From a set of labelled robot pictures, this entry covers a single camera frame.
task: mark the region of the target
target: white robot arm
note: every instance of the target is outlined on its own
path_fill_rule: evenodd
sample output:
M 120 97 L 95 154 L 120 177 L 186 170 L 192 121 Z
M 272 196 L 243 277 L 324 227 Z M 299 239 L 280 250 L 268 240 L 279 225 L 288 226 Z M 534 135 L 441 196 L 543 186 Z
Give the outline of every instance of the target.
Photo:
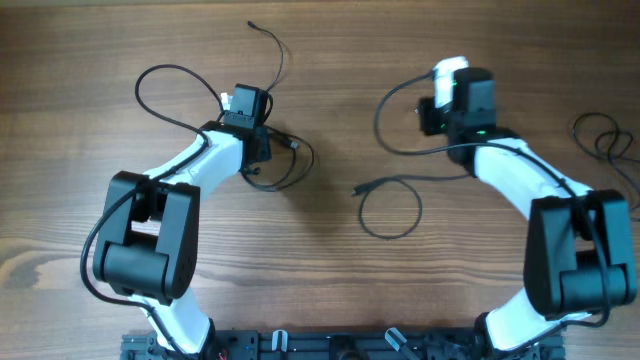
M 480 319 L 494 351 L 508 353 L 531 345 L 567 321 L 599 313 L 605 281 L 607 303 L 633 301 L 637 280 L 635 271 L 626 270 L 634 259 L 628 256 L 633 247 L 624 198 L 567 178 L 517 134 L 498 128 L 494 81 L 488 71 L 469 68 L 464 57 L 443 60 L 433 71 L 435 97 L 422 99 L 418 107 L 422 130 L 426 135 L 446 133 L 450 145 L 479 144 L 450 150 L 449 157 L 498 190 L 530 221 L 525 288 Z M 596 265 L 599 254 L 576 254 L 574 231 L 589 234 L 579 220 L 579 207 L 597 223 L 608 279 L 602 280 L 602 268 Z M 620 251 L 627 256 L 611 256 Z

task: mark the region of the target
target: table surface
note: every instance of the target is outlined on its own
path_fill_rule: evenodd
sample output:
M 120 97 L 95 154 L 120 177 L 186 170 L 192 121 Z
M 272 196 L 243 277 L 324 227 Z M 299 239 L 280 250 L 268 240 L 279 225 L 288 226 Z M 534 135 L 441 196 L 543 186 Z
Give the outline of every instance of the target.
M 366 235 L 353 186 L 398 173 L 462 173 L 445 155 L 381 149 L 371 130 L 378 101 L 464 54 L 494 72 L 501 125 L 566 175 L 628 194 L 611 168 L 572 143 L 568 125 L 598 110 L 640 131 L 638 10 L 637 2 L 499 0 L 0 10 L 0 358 L 112 359 L 122 334 L 150 328 L 138 309 L 100 303 L 84 289 L 79 253 L 116 172 L 156 167 L 193 141 L 138 106 L 137 77 L 174 63 L 220 92 L 266 87 L 279 54 L 247 20 L 288 50 L 269 123 L 310 141 L 319 161 L 283 192 L 259 192 L 235 176 L 202 204 L 192 286 L 203 310 L 218 329 L 471 325 L 522 286 L 527 222 L 495 190 L 465 179 L 415 184 L 424 216 L 409 237 Z M 154 74 L 142 93 L 195 126 L 218 113 L 186 74 Z M 389 142 L 445 143 L 418 131 L 413 110 L 430 94 L 423 82 L 389 102 Z M 275 149 L 265 176 L 289 159 Z M 396 233 L 416 211 L 409 192 L 387 185 L 371 196 L 365 220 Z M 616 309 L 603 329 L 569 329 L 569 357 L 636 358 L 637 304 Z

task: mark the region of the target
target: wire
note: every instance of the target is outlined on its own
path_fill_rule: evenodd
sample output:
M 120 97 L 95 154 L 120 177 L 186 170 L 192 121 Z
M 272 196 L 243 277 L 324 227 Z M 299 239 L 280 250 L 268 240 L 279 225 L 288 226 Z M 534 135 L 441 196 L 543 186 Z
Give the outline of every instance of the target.
M 358 208 L 358 221 L 360 222 L 360 226 L 369 235 L 371 235 L 373 237 L 377 237 L 379 239 L 383 239 L 383 240 L 394 240 L 394 239 L 399 239 L 399 238 L 405 237 L 405 236 L 409 235 L 411 232 L 413 232 L 413 230 L 415 230 L 418 227 L 418 224 L 420 224 L 420 220 L 422 219 L 422 199 L 420 198 L 420 195 L 418 194 L 416 189 L 413 188 L 411 185 L 407 184 L 404 180 L 448 181 L 448 180 L 463 179 L 463 178 L 466 178 L 466 177 L 469 177 L 469 175 L 464 174 L 464 175 L 446 176 L 446 177 L 424 176 L 424 175 L 395 175 L 395 176 L 379 178 L 379 179 L 376 179 L 376 180 L 374 180 L 372 182 L 356 186 L 356 188 L 351 193 L 351 196 L 358 196 L 360 194 L 364 194 L 364 196 L 362 197 L 362 201 L 360 202 L 360 207 Z M 364 218 L 362 216 L 362 214 L 364 212 L 364 203 L 367 201 L 367 198 L 369 197 L 371 192 L 373 190 L 377 189 L 378 187 L 380 187 L 380 186 L 382 186 L 382 185 L 384 185 L 386 183 L 389 183 L 389 182 L 397 182 L 400 185 L 402 185 L 405 188 L 407 188 L 409 191 L 411 191 L 413 196 L 415 196 L 416 201 L 418 203 L 418 216 L 416 217 L 416 221 L 413 223 L 413 225 L 411 225 L 411 227 L 409 229 L 405 230 L 404 232 L 402 232 L 401 234 L 398 234 L 398 235 L 381 235 L 381 234 L 377 234 L 377 233 L 373 232 L 365 224 Z
M 282 73 L 282 67 L 284 66 L 284 49 L 282 48 L 282 43 L 280 42 L 278 37 L 275 36 L 271 31 L 259 27 L 258 25 L 254 24 L 253 21 L 247 21 L 247 25 L 249 25 L 249 27 L 252 29 L 256 29 L 264 34 L 271 36 L 273 40 L 276 41 L 276 43 L 278 44 L 278 48 L 280 49 L 280 67 L 278 68 L 278 74 L 276 75 L 276 78 L 273 79 L 273 82 L 266 90 L 267 92 L 269 92 L 278 84 L 278 81 L 280 80 L 280 74 Z
M 395 94 L 396 92 L 406 88 L 409 85 L 417 83 L 418 81 L 421 81 L 421 80 L 429 79 L 431 77 L 433 77 L 433 71 L 429 71 L 428 73 L 426 73 L 424 75 L 420 75 L 420 76 L 418 76 L 416 78 L 413 78 L 413 79 L 411 79 L 409 81 L 403 82 L 402 84 L 400 84 L 400 85 L 394 87 L 393 89 L 391 89 L 391 91 L 389 91 L 387 93 L 387 95 L 385 95 L 382 98 L 382 100 L 380 100 L 380 103 L 378 104 L 378 107 L 376 108 L 376 113 L 373 116 L 373 134 L 376 136 L 376 140 L 378 141 L 378 144 L 380 146 L 382 146 L 388 152 L 390 152 L 392 154 L 396 154 L 396 155 L 407 155 L 407 156 L 425 155 L 424 151 L 398 150 L 398 149 L 393 148 L 391 145 L 387 144 L 382 139 L 382 135 L 380 134 L 380 113 L 382 112 L 382 108 L 384 107 L 384 105 L 387 102 L 387 100 L 389 100 L 389 98 L 391 96 L 393 96 L 393 94 Z
M 591 118 L 597 118 L 600 120 L 607 120 L 607 122 L 611 125 L 612 129 L 603 131 L 598 134 L 593 142 L 593 150 L 589 149 L 584 143 L 580 140 L 578 136 L 578 130 L 580 125 L 584 124 L 584 122 Z M 634 181 L 629 174 L 627 174 L 624 170 L 622 170 L 617 161 L 628 161 L 635 164 L 640 164 L 640 159 L 631 158 L 625 156 L 631 145 L 635 142 L 635 138 L 631 132 L 628 130 L 621 130 L 618 122 L 608 114 L 601 112 L 588 112 L 578 116 L 571 126 L 571 136 L 575 141 L 576 145 L 582 151 L 584 151 L 589 156 L 597 159 L 599 161 L 606 161 L 635 191 L 636 203 L 631 206 L 631 211 L 638 210 L 640 208 L 640 186 L 636 181 Z M 602 141 L 605 138 L 612 137 L 611 142 L 606 150 L 602 149 Z M 622 149 L 618 152 L 614 153 L 614 149 L 616 146 L 622 141 L 623 138 L 626 137 L 626 143 L 622 146 Z M 639 222 L 640 218 L 631 218 L 632 221 Z
M 89 290 L 89 292 L 93 296 L 98 298 L 99 300 L 104 301 L 106 303 L 110 303 L 110 304 L 123 305 L 123 306 L 135 306 L 135 307 L 139 307 L 139 308 L 142 308 L 145 311 L 147 311 L 149 316 L 151 316 L 151 318 L 153 319 L 153 322 L 157 325 L 158 330 L 160 331 L 162 336 L 171 345 L 171 347 L 174 349 L 176 354 L 178 354 L 178 356 L 181 359 L 191 359 L 193 355 L 185 354 L 184 351 L 178 346 L 178 344 L 175 342 L 175 340 L 170 336 L 169 331 L 167 330 L 166 326 L 163 324 L 162 320 L 160 319 L 160 317 L 156 313 L 155 308 L 153 306 L 151 306 L 149 304 L 142 303 L 142 302 L 137 302 L 137 301 L 130 301 L 130 300 L 111 298 L 111 297 L 108 297 L 108 296 L 100 293 L 98 291 L 98 289 L 96 289 L 93 286 L 93 284 L 91 283 L 91 281 L 89 280 L 89 274 L 88 274 L 88 271 L 87 271 L 87 262 L 88 262 L 88 259 L 89 259 L 89 250 L 91 249 L 91 245 L 92 245 L 94 239 L 96 238 L 96 236 L 100 232 L 100 229 L 107 222 L 107 220 L 120 208 L 120 206 L 122 206 L 125 202 L 129 201 L 136 194 L 142 192 L 143 190 L 146 190 L 148 187 L 150 187 L 152 185 L 157 184 L 160 180 L 175 174 L 182 167 L 184 167 L 185 165 L 189 164 L 195 158 L 200 156 L 200 154 L 202 154 L 210 145 L 209 144 L 209 138 L 204 134 L 204 132 L 202 130 L 200 130 L 198 128 L 195 128 L 195 127 L 193 127 L 191 125 L 185 124 L 183 122 L 180 122 L 178 120 L 171 119 L 171 118 L 169 118 L 167 116 L 164 116 L 162 114 L 159 114 L 156 111 L 150 109 L 144 103 L 144 101 L 142 101 L 142 98 L 140 97 L 140 84 L 142 83 L 142 80 L 147 75 L 149 75 L 151 72 L 153 72 L 155 70 L 158 70 L 158 69 L 177 69 L 177 70 L 181 70 L 181 71 L 184 71 L 184 72 L 192 75 L 193 77 L 198 79 L 213 94 L 215 99 L 218 101 L 218 105 L 220 106 L 221 111 L 223 111 L 222 110 L 222 101 L 220 101 L 220 98 L 218 97 L 218 94 L 213 90 L 213 88 L 206 82 L 206 80 L 204 80 L 202 77 L 200 77 L 199 75 L 197 75 L 196 73 L 194 73 L 193 71 L 191 71 L 191 70 L 189 70 L 189 69 L 187 69 L 185 67 L 182 67 L 182 66 L 179 66 L 179 65 L 173 65 L 173 64 L 157 65 L 157 66 L 154 66 L 152 68 L 149 68 L 148 70 L 143 72 L 140 75 L 140 77 L 138 77 L 138 80 L 136 81 L 136 85 L 135 85 L 135 97 L 136 97 L 136 100 L 138 101 L 138 104 L 140 104 L 140 106 L 142 106 L 142 108 L 145 109 L 147 112 L 149 112 L 150 114 L 156 116 L 157 118 L 159 118 L 161 120 L 164 120 L 164 121 L 169 122 L 169 123 L 171 123 L 173 125 L 177 125 L 177 126 L 180 126 L 182 128 L 185 128 L 187 130 L 195 132 L 197 135 L 202 137 L 203 142 L 202 142 L 202 145 L 200 146 L 200 148 L 198 148 L 198 150 L 196 150 L 193 154 L 189 155 L 186 159 L 184 159 L 183 161 L 181 161 L 177 165 L 173 166 L 169 170 L 165 171 L 164 173 L 162 173 L 162 174 L 160 174 L 160 175 L 158 175 L 158 176 L 156 176 L 156 177 L 154 177 L 152 179 L 149 179 L 149 180 L 147 180 L 147 181 L 145 181 L 145 182 L 143 182 L 141 184 L 138 184 L 135 188 L 133 188 L 132 190 L 127 192 L 120 199 L 116 200 L 115 203 L 113 203 L 106 211 L 104 211 L 102 216 L 100 216 L 100 218 L 98 219 L 98 222 L 94 225 L 93 229 L 91 229 L 91 232 L 89 232 L 89 235 L 87 236 L 87 239 L 85 240 L 84 246 L 82 248 L 82 254 L 80 256 L 80 277 L 82 278 L 82 283 L 87 288 L 87 290 Z M 223 114 L 224 114 L 223 112 L 220 113 L 220 115 L 218 116 L 218 120 L 220 119 L 220 117 Z
M 439 152 L 444 152 L 444 151 L 448 151 L 448 150 L 453 150 L 453 149 L 458 149 L 458 148 L 465 148 L 465 147 L 493 147 L 493 148 L 499 148 L 499 149 L 503 149 L 503 150 L 508 150 L 511 151 L 513 153 L 515 153 L 518 156 L 523 157 L 524 159 L 530 161 L 531 163 L 533 163 L 535 166 L 537 166 L 539 169 L 541 169 L 542 171 L 544 171 L 545 173 L 547 173 L 547 175 L 549 175 L 549 177 L 551 179 L 553 179 L 559 187 L 561 187 L 562 189 L 564 189 L 567 194 L 569 194 L 569 196 L 571 197 L 571 199 L 573 199 L 573 201 L 575 202 L 574 206 L 577 208 L 577 210 L 579 211 L 579 216 L 580 219 L 583 221 L 583 223 L 586 225 L 586 233 L 583 234 L 583 237 L 585 239 L 592 239 L 595 245 L 595 249 L 596 249 L 596 255 L 598 257 L 598 265 L 599 265 L 599 270 L 600 270 L 600 278 L 602 281 L 602 294 L 603 294 L 603 304 L 602 304 L 602 310 L 601 310 L 601 316 L 600 319 L 598 319 L 598 321 L 596 322 L 589 322 L 589 321 L 583 321 L 583 320 L 565 320 L 563 322 L 561 322 L 558 326 L 556 326 L 555 328 L 551 329 L 550 331 L 541 334 L 539 336 L 537 336 L 536 338 L 532 339 L 531 341 L 521 345 L 520 347 L 518 347 L 517 349 L 514 349 L 512 351 L 510 351 L 510 353 L 512 352 L 516 352 L 519 351 L 521 349 L 524 349 L 526 347 L 529 347 L 539 341 L 541 341 L 542 339 L 546 338 L 549 335 L 554 334 L 556 331 L 565 328 L 569 325 L 576 325 L 576 326 L 583 326 L 583 327 L 590 327 L 590 328 L 597 328 L 597 327 L 601 327 L 603 326 L 608 320 L 609 320 L 609 316 L 610 316 L 610 312 L 611 312 L 611 303 L 610 303 L 610 298 L 609 298 L 609 276 L 607 275 L 607 268 L 606 268 L 606 258 L 605 258 L 605 253 L 604 253 L 604 246 L 602 244 L 602 240 L 600 239 L 600 236 L 598 234 L 598 231 L 593 223 L 593 220 L 590 218 L 587 210 L 584 208 L 584 206 L 582 206 L 580 204 L 580 202 L 578 201 L 578 196 L 576 195 L 576 193 L 571 189 L 571 187 L 569 187 L 565 181 L 564 178 L 561 178 L 560 176 L 558 176 L 554 171 L 552 171 L 549 167 L 547 167 L 544 163 L 542 163 L 541 161 L 539 161 L 538 159 L 530 156 L 527 153 L 524 153 L 523 151 L 521 151 L 520 149 L 517 148 L 512 148 L 506 145 L 502 145 L 499 143 L 465 143 L 465 144 L 456 144 L 456 145 L 449 145 L 449 146 L 442 146 L 442 147 L 437 147 L 437 148 L 433 148 L 433 149 L 426 149 L 426 150 L 412 150 L 412 151 L 408 151 L 408 150 L 399 150 L 396 148 L 393 148 L 392 146 L 390 146 L 389 144 L 387 144 L 383 139 L 382 136 L 380 134 L 380 113 L 382 112 L 382 108 L 384 107 L 384 104 L 387 102 L 387 100 L 389 100 L 389 98 L 395 94 L 396 92 L 398 92 L 401 89 L 406 88 L 407 86 L 414 84 L 420 80 L 424 80 L 424 79 L 428 79 L 430 77 L 433 76 L 433 71 L 430 71 L 424 75 L 418 76 L 416 78 L 413 78 L 409 81 L 406 81 L 398 86 L 396 86 L 395 88 L 393 88 L 391 91 L 389 91 L 380 101 L 380 103 L 378 104 L 378 107 L 376 108 L 376 112 L 374 115 L 374 120 L 373 120 L 373 132 L 374 135 L 376 137 L 376 140 L 378 141 L 378 144 L 380 144 L 380 146 L 382 146 L 385 150 L 393 153 L 393 154 L 397 154 L 397 155 L 405 155 L 405 156 L 418 156 L 418 155 L 430 155 L 430 154 L 435 154 L 435 153 L 439 153 Z M 614 124 L 614 130 L 609 131 L 609 132 L 605 132 L 600 134 L 596 140 L 595 140 L 595 144 L 594 147 L 596 149 L 595 152 L 591 152 L 589 151 L 577 138 L 576 135 L 576 127 L 579 124 L 579 122 L 583 121 L 583 119 L 585 119 L 588 116 L 593 116 L 593 115 L 603 115 L 601 113 L 588 113 L 585 115 L 582 115 L 581 117 L 579 117 L 575 122 L 574 122 L 574 126 L 573 126 L 573 136 L 574 139 L 576 141 L 576 143 L 578 144 L 578 146 L 580 146 L 583 150 L 585 150 L 585 152 L 587 152 L 589 155 L 596 157 L 598 159 L 601 159 L 604 155 L 606 155 L 606 160 L 612 164 L 613 160 L 615 158 L 621 159 L 621 160 L 627 160 L 627 161 L 633 161 L 633 162 L 640 162 L 640 160 L 636 160 L 636 159 L 631 159 L 631 158 L 627 158 L 624 156 L 624 154 L 626 153 L 626 151 L 629 149 L 629 147 L 631 146 L 631 143 L 633 142 L 633 136 L 631 135 L 631 133 L 629 133 L 628 131 L 621 131 L 617 122 L 611 118 L 608 115 L 604 115 L 605 118 L 609 119 L 610 121 L 613 122 Z M 600 141 L 602 140 L 602 138 L 609 136 L 609 135 L 613 135 L 614 139 L 612 141 L 612 143 L 609 145 L 606 153 L 603 153 L 603 151 L 600 148 Z M 622 149 L 622 151 L 620 151 L 618 154 L 614 155 L 613 154 L 613 147 L 615 146 L 615 144 L 617 143 L 618 139 L 620 138 L 621 135 L 626 135 L 629 138 L 628 143 L 624 146 L 624 148 Z M 379 238 L 399 238 L 402 236 L 406 236 L 409 233 L 411 233 L 411 231 L 413 231 L 419 221 L 420 218 L 422 216 L 422 201 L 420 200 L 420 196 L 417 193 L 417 191 L 412 188 L 410 185 L 406 184 L 405 182 L 402 181 L 402 177 L 406 177 L 407 180 L 430 180 L 430 181 L 440 181 L 440 180 L 453 180 L 454 178 L 460 178 L 460 177 L 451 177 L 449 179 L 442 177 L 442 178 L 429 178 L 429 179 L 420 179 L 420 175 L 397 175 L 395 177 L 388 177 L 388 178 L 380 178 L 377 180 L 374 180 L 372 182 L 369 183 L 365 183 L 362 185 L 358 185 L 354 188 L 352 195 L 359 195 L 361 193 L 364 193 L 365 196 L 363 198 L 362 203 L 360 204 L 360 209 L 359 209 L 359 214 L 358 214 L 358 218 L 360 220 L 360 225 L 362 226 L 362 228 L 369 234 L 379 237 Z M 414 223 L 414 225 L 407 231 L 405 231 L 403 234 L 401 235 L 397 235 L 397 236 L 390 236 L 390 237 L 385 237 L 385 236 L 381 236 L 378 234 L 374 234 L 373 232 L 371 232 L 367 226 L 364 224 L 364 222 L 362 221 L 362 210 L 363 210 L 363 206 L 364 206 L 364 200 L 366 200 L 367 196 L 371 193 L 371 191 L 375 190 L 376 188 L 378 188 L 380 185 L 384 184 L 385 182 L 388 181 L 396 181 L 399 182 L 401 184 L 403 184 L 405 187 L 407 187 L 413 194 L 414 196 L 416 196 L 416 199 L 418 200 L 418 205 L 419 205 L 419 212 L 418 212 L 418 219 L 416 221 L 416 223 Z
M 315 164 L 315 159 L 316 159 L 316 155 L 315 155 L 315 150 L 313 149 L 313 147 L 311 146 L 311 144 L 309 144 L 308 141 L 304 140 L 303 138 L 293 135 L 293 134 L 289 134 L 286 133 L 284 131 L 278 130 L 276 128 L 264 125 L 269 131 L 271 131 L 271 133 L 269 134 L 269 138 L 270 139 L 275 139 L 278 140 L 278 142 L 280 144 L 282 144 L 285 147 L 289 147 L 291 149 L 291 165 L 289 166 L 289 168 L 287 169 L 287 172 L 284 174 L 284 176 L 282 178 L 280 178 L 278 181 L 272 183 L 272 184 L 258 184 L 255 181 L 253 181 L 249 175 L 252 175 L 251 173 L 247 173 L 247 172 L 242 172 L 242 178 L 252 187 L 261 190 L 261 191 L 266 191 L 266 192 L 276 192 L 276 191 L 280 191 L 283 189 L 286 189 L 288 187 L 291 187 L 297 183 L 299 183 L 300 181 L 302 181 L 304 178 L 307 177 L 307 175 L 309 175 L 309 173 L 311 172 L 311 169 L 313 168 L 314 164 Z M 297 152 L 299 151 L 299 146 L 295 146 L 293 145 L 295 142 L 297 142 L 298 144 L 304 144 L 307 148 L 309 148 L 309 152 L 311 154 L 311 160 L 309 162 L 308 165 L 306 165 L 306 167 L 304 168 L 304 170 L 292 181 L 290 181 L 289 183 L 285 182 L 287 181 L 287 179 L 289 178 L 289 176 L 291 176 L 291 174 L 293 173 L 293 170 L 296 166 L 297 163 Z

